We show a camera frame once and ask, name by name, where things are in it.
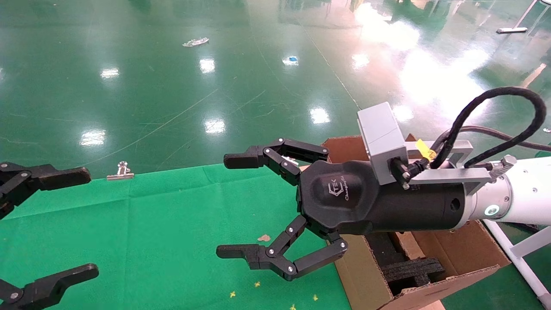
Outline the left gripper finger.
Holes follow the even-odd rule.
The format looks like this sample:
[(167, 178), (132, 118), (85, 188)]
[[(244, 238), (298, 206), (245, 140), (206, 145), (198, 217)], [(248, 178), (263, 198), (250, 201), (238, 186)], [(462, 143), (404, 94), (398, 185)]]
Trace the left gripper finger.
[(91, 182), (86, 167), (58, 170), (50, 164), (26, 167), (11, 162), (0, 165), (0, 219), (38, 191), (51, 191)]
[(0, 281), (2, 310), (43, 310), (59, 304), (65, 291), (99, 276), (94, 263), (68, 269), (37, 279), (22, 288)]

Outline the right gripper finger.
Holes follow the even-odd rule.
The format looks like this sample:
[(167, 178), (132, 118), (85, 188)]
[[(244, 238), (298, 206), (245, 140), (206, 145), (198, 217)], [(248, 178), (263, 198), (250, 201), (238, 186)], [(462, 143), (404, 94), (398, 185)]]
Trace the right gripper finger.
[(268, 246), (219, 245), (216, 255), (222, 259), (244, 259), (251, 270), (271, 270), (286, 281), (293, 281), (340, 259), (348, 243), (337, 233), (325, 236), (329, 244), (293, 262), (284, 253), (307, 228), (307, 219), (297, 216), (285, 231)]

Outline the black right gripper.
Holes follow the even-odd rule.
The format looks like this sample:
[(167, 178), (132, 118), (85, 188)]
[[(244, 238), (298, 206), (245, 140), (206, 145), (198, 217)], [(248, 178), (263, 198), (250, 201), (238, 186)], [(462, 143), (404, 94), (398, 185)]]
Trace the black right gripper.
[[(463, 184), (380, 185), (368, 161), (326, 162), (329, 149), (292, 139), (250, 146), (223, 157), (227, 169), (268, 167), (299, 185), (299, 212), (318, 236), (450, 230), (465, 207)], [(313, 163), (301, 172), (293, 160)]]

